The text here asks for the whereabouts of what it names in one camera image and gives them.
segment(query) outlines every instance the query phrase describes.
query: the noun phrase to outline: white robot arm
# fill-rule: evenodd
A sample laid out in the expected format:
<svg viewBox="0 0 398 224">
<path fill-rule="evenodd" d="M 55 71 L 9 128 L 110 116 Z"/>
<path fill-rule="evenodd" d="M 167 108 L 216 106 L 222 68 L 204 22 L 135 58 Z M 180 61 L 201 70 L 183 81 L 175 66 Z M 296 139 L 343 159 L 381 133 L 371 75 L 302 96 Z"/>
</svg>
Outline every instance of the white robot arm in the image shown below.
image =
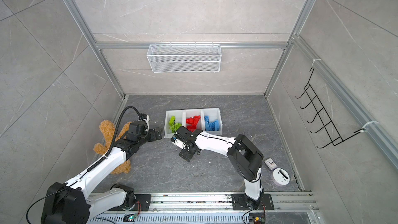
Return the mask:
<svg viewBox="0 0 398 224">
<path fill-rule="evenodd" d="M 131 122 L 129 130 L 119 140 L 115 141 L 123 114 L 130 108 L 137 112 L 139 120 Z M 139 113 L 135 107 L 126 107 L 117 121 L 111 146 L 107 153 L 77 176 L 65 183 L 54 183 L 49 187 L 41 223 L 84 224 L 113 207 L 121 206 L 125 210 L 132 209 L 136 204 L 134 189 L 125 185 L 114 185 L 108 192 L 95 197 L 89 196 L 107 175 L 136 153 L 140 146 L 161 138 L 162 130 L 160 128 L 149 129 L 148 115 Z M 26 213 L 28 223 L 30 223 L 28 219 L 29 209 Z"/>
<path fill-rule="evenodd" d="M 195 153 L 210 150 L 229 158 L 236 171 L 244 178 L 246 203 L 251 208 L 258 208 L 263 193 L 261 186 L 261 165 L 263 154 L 244 135 L 236 138 L 226 138 L 211 135 L 196 129 L 191 132 L 180 127 L 171 138 L 180 147 L 180 157 L 190 162 Z"/>
<path fill-rule="evenodd" d="M 129 130 L 119 140 L 116 134 L 124 112 L 133 108 L 138 121 L 133 121 Z M 136 153 L 146 142 L 161 139 L 161 129 L 149 129 L 149 117 L 132 106 L 126 107 L 116 124 L 111 146 L 106 154 L 90 167 L 65 183 L 54 183 L 47 190 L 43 207 L 42 224 L 85 224 L 91 218 L 113 207 L 131 210 L 137 199 L 134 189 L 125 185 L 114 185 L 108 192 L 90 197 L 97 185 L 117 166 Z M 178 128 L 172 142 L 180 147 L 180 157 L 190 161 L 195 153 L 211 150 L 229 158 L 236 171 L 244 178 L 246 186 L 245 202 L 248 207 L 257 209 L 260 205 L 263 188 L 261 186 L 261 164 L 263 154 L 244 135 L 225 138 L 211 135 L 202 130 L 190 132 L 185 127 Z"/>
</svg>

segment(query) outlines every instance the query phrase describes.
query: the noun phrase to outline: white cable clip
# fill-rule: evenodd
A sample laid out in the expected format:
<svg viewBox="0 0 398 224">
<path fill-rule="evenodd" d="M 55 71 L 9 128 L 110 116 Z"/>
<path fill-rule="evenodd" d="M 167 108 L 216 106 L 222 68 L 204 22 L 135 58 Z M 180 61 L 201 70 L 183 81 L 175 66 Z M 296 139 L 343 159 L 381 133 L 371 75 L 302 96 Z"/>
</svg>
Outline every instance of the white cable clip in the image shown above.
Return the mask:
<svg viewBox="0 0 398 224">
<path fill-rule="evenodd" d="M 368 124 L 371 124 L 371 123 L 379 123 L 378 121 L 369 121 L 369 122 L 367 122 L 367 123 L 365 123 L 365 125 L 363 125 L 363 127 L 361 128 L 361 130 L 359 131 L 359 132 L 365 132 L 365 127 L 368 125 Z"/>
<path fill-rule="evenodd" d="M 320 61 L 320 60 L 322 60 L 322 59 L 313 59 L 313 60 L 312 60 L 312 65 L 311 65 L 311 67 L 314 66 L 314 62 L 315 62 L 315 61 Z"/>
</svg>

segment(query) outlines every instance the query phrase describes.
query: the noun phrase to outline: gray stone floor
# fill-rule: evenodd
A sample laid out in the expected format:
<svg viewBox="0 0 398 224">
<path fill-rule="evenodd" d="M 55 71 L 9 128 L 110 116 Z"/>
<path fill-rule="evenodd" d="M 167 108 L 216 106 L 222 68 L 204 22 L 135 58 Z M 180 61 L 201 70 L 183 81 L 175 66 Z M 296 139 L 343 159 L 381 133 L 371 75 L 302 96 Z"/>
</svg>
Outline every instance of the gray stone floor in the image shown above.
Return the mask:
<svg viewBox="0 0 398 224">
<path fill-rule="evenodd" d="M 250 214 L 253 217 L 261 217 L 262 214 Z M 265 224 L 311 224 L 307 213 L 266 213 Z"/>
<path fill-rule="evenodd" d="M 220 108 L 223 136 L 246 135 L 264 154 L 284 168 L 291 181 L 284 187 L 271 180 L 271 171 L 263 166 L 261 183 L 265 191 L 298 191 L 292 166 L 284 150 L 266 99 L 262 95 L 131 95 L 127 105 L 150 116 L 150 128 L 164 127 L 166 110 Z M 122 124 L 137 119 L 128 110 Z M 109 175 L 95 189 L 108 191 L 115 183 L 135 191 L 244 191 L 243 178 L 221 154 L 204 150 L 188 163 L 178 156 L 180 148 L 170 139 L 146 143 L 131 157 L 129 174 Z"/>
</svg>

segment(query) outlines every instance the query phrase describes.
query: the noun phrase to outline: red wire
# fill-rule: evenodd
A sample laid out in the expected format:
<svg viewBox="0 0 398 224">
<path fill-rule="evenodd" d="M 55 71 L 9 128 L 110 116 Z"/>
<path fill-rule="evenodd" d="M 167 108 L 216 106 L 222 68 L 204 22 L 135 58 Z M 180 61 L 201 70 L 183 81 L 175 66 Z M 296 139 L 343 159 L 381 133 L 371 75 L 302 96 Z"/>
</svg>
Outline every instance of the red wire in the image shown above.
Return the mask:
<svg viewBox="0 0 398 224">
<path fill-rule="evenodd" d="M 137 203 L 138 203 L 138 213 L 137 213 L 137 216 L 139 216 L 140 213 L 141 213 L 141 203 L 140 203 L 140 201 L 137 201 Z"/>
<path fill-rule="evenodd" d="M 263 218 L 264 215 L 266 214 L 266 207 L 264 206 L 264 203 L 263 203 L 263 208 L 264 208 L 264 213 L 263 213 L 263 216 L 261 218 Z"/>
</svg>

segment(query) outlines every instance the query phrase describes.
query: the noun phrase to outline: wire mesh basket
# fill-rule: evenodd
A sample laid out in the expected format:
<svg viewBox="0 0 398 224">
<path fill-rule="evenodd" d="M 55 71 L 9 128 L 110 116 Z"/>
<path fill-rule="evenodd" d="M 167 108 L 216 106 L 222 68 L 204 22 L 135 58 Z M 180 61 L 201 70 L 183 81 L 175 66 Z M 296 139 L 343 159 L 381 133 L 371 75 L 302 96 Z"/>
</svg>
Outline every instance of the wire mesh basket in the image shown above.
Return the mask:
<svg viewBox="0 0 398 224">
<path fill-rule="evenodd" d="M 217 44 L 153 44 L 147 58 L 154 73 L 219 72 L 221 47 Z"/>
</svg>

